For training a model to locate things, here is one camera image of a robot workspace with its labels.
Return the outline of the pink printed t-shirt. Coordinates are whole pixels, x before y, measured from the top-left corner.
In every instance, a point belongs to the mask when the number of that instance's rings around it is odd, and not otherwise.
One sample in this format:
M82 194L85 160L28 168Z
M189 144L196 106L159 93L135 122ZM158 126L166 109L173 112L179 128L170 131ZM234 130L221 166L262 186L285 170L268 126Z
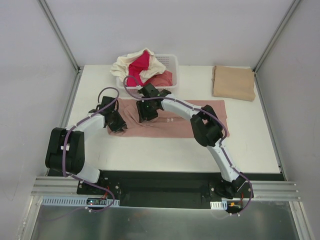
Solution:
M169 111L158 111L158 117L150 121L139 122L139 114L134 99L118 99L120 116L126 123L124 131L107 132L117 137L142 138L193 138L192 126L185 120Z

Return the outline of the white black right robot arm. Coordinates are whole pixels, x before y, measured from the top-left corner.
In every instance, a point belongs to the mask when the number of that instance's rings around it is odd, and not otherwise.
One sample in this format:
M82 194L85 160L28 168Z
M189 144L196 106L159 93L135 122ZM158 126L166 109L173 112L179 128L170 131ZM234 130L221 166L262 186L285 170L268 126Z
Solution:
M225 138L228 131L211 106L200 107L179 100L173 94L143 97L136 102L136 106L141 122L156 118L158 110L174 113L189 121L194 139L208 149L219 167L222 180L214 187L215 194L233 199L242 193L246 179L226 149Z

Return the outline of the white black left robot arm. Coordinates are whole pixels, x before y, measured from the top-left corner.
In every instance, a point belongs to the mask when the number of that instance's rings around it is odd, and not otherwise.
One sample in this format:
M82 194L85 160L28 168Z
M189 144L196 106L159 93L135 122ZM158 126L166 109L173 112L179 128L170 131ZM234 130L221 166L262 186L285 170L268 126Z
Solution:
M54 128L49 138L45 166L87 181L90 191L96 195L102 194L106 183L100 179L101 171L86 162L85 142L104 128L114 133L123 132L127 124L117 110L106 115L90 111L80 124Z

